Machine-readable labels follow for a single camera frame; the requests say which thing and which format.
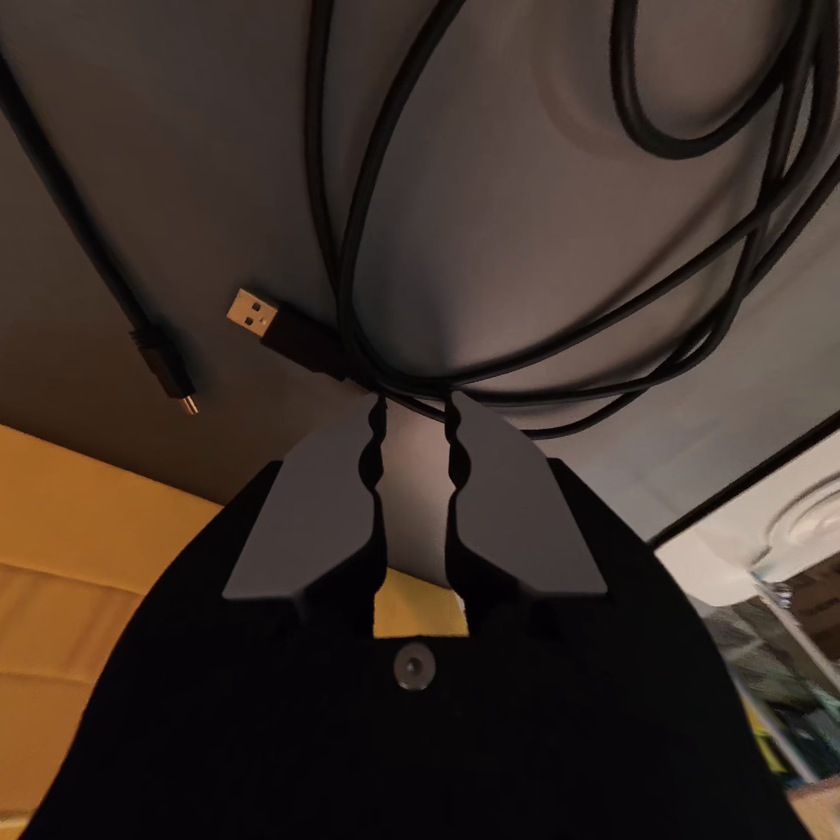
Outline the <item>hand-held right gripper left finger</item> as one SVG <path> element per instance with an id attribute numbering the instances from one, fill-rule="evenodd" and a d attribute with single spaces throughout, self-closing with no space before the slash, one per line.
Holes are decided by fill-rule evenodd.
<path id="1" fill-rule="evenodd" d="M 291 599 L 383 534 L 384 397 L 362 397 L 285 457 L 226 582 L 228 601 Z"/>

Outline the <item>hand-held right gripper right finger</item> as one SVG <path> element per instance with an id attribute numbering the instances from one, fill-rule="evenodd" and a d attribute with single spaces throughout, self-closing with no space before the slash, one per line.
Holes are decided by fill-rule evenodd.
<path id="1" fill-rule="evenodd" d="M 606 582 L 542 450 L 462 392 L 450 396 L 446 424 L 457 545 L 531 595 L 605 595 Z"/>

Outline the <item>yellow plastic bin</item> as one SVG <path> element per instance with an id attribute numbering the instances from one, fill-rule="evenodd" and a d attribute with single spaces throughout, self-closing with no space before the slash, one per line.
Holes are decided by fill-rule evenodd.
<path id="1" fill-rule="evenodd" d="M 37 838 L 144 597 L 266 464 L 209 496 L 2 426 L 2 838 Z"/>

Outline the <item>white stand base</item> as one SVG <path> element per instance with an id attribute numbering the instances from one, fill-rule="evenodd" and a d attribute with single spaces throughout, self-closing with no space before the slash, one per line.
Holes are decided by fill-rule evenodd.
<path id="1" fill-rule="evenodd" d="M 815 444 L 654 552 L 685 593 L 709 606 L 753 597 L 838 555 L 839 437 Z"/>

